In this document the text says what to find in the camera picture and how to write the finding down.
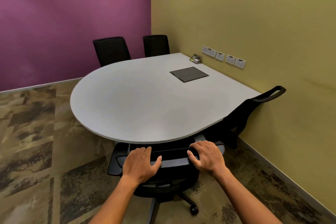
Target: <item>table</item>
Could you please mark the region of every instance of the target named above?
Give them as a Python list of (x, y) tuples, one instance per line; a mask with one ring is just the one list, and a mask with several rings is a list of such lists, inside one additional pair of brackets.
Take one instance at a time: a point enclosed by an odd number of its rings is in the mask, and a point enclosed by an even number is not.
[[(170, 73), (192, 66), (209, 76), (183, 83)], [(76, 85), (70, 105), (77, 120), (97, 135), (153, 144), (196, 134), (259, 94), (175, 53), (99, 68)]]

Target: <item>white electrical socket panel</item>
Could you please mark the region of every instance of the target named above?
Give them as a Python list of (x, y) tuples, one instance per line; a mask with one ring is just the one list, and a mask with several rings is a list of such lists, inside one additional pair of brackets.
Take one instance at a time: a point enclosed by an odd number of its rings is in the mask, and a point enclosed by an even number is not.
[(245, 63), (246, 63), (245, 60), (236, 58), (236, 61), (234, 62), (234, 65), (235, 65), (236, 67), (239, 67), (239, 68), (243, 69), (244, 66), (245, 66)]
[(236, 60), (235, 57), (227, 55), (226, 59), (225, 59), (225, 62), (233, 65), (235, 63), (235, 60)]
[(203, 51), (202, 51), (202, 53), (207, 54), (207, 55), (209, 55), (209, 56), (211, 56), (211, 57), (215, 57), (217, 51), (215, 51), (215, 50), (213, 50), (213, 49), (210, 49), (210, 48), (208, 48), (208, 47), (203, 46)]
[(221, 52), (217, 52), (216, 54), (216, 59), (223, 61), (224, 60), (224, 56), (225, 54), (221, 53)]

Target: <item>white baseboard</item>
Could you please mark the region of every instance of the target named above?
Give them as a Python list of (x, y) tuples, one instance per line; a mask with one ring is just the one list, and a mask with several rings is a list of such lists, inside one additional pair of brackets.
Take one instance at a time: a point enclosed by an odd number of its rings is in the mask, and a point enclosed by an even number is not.
[(39, 88), (39, 87), (53, 85), (53, 84), (60, 83), (60, 82), (70, 82), (70, 81), (78, 80), (78, 79), (82, 79), (82, 77), (75, 78), (75, 79), (70, 79), (70, 80), (65, 80), (65, 81), (51, 82), (51, 83), (45, 83), (45, 84), (40, 84), (40, 85), (34, 85), (34, 86), (29, 86), (29, 87), (14, 89), (14, 90), (5, 90), (5, 91), (0, 91), (0, 93), (13, 93), (13, 92), (16, 92), (16, 91), (31, 90), (31, 89), (35, 89), (35, 88)]
[(261, 155), (259, 152), (257, 152), (252, 146), (250, 146), (248, 143), (246, 143), (241, 138), (238, 139), (238, 141), (245, 145), (247, 148), (249, 148), (253, 153), (257, 155), (257, 158), (263, 162), (264, 164), (268, 165), (274, 170), (274, 173), (282, 179), (285, 183), (291, 185), (297, 194), (302, 197), (309, 205), (314, 207), (316, 210), (318, 210), (322, 215), (327, 216), (331, 220), (333, 220), (333, 223), (336, 223), (336, 215), (331, 212), (328, 208), (326, 208), (324, 205), (322, 205), (317, 199), (315, 199), (312, 195), (310, 195), (308, 192), (306, 192), (300, 185), (298, 185), (296, 182), (294, 182), (291, 178), (289, 178), (287, 175), (285, 175), (279, 168), (277, 168), (275, 165), (273, 165), (269, 160), (267, 160), (263, 155)]

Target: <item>patterned carpet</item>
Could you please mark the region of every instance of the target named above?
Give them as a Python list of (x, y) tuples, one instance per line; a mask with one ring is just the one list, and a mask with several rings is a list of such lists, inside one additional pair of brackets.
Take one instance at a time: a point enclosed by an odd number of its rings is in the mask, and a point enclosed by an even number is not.
[[(107, 175), (115, 143), (83, 128), (69, 99), (78, 81), (0, 93), (0, 223), (85, 224), (119, 178)], [(246, 147), (226, 149), (233, 174), (283, 223), (331, 223)], [(201, 175), (186, 192), (198, 205), (163, 203), (157, 224), (241, 223), (220, 186)], [(146, 223), (151, 199), (133, 197), (123, 223)]]

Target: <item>chair caster wheel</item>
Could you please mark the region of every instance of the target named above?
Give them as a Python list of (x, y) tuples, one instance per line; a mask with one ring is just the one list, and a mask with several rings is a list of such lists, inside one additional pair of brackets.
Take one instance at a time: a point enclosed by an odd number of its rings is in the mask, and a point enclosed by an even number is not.
[(197, 208), (197, 206), (190, 206), (190, 213), (192, 215), (197, 215), (198, 214), (198, 208)]

